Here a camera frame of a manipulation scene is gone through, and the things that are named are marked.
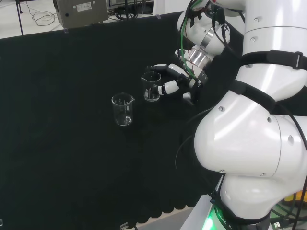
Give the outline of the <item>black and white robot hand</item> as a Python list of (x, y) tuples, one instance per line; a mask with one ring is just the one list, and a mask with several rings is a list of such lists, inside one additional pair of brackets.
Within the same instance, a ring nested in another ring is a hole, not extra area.
[(208, 76), (202, 69), (195, 67), (195, 77), (195, 79), (190, 77), (183, 68), (175, 64), (147, 66), (141, 77), (143, 96), (149, 102), (156, 102), (161, 96), (174, 94), (186, 87), (190, 91), (184, 93), (182, 97), (189, 104), (195, 105)]

